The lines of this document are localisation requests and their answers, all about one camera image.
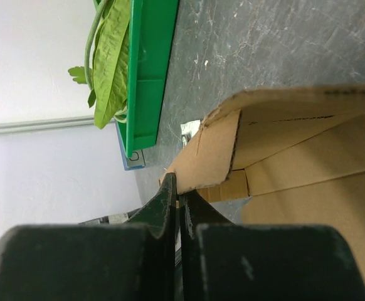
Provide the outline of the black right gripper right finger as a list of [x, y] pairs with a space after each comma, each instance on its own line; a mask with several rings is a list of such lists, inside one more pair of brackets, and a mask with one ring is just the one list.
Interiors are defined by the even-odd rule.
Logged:
[[182, 287], [184, 300], [206, 300], [208, 273], [202, 237], [198, 233], [201, 225], [232, 222], [203, 199], [197, 191], [180, 195], [181, 209], [181, 256]]

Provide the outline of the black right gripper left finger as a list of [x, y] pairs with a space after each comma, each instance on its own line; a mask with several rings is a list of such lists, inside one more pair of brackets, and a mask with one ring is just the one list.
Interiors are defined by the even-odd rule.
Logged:
[[129, 220], [140, 231], [137, 300], [174, 299], [176, 175], [167, 173], [156, 195]]

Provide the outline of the brown cardboard box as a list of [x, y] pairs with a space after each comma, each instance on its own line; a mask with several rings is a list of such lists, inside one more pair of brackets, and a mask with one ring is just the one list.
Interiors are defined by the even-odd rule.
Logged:
[[168, 170], [178, 193], [249, 197], [245, 223], [334, 227], [365, 281], [365, 83], [238, 92]]

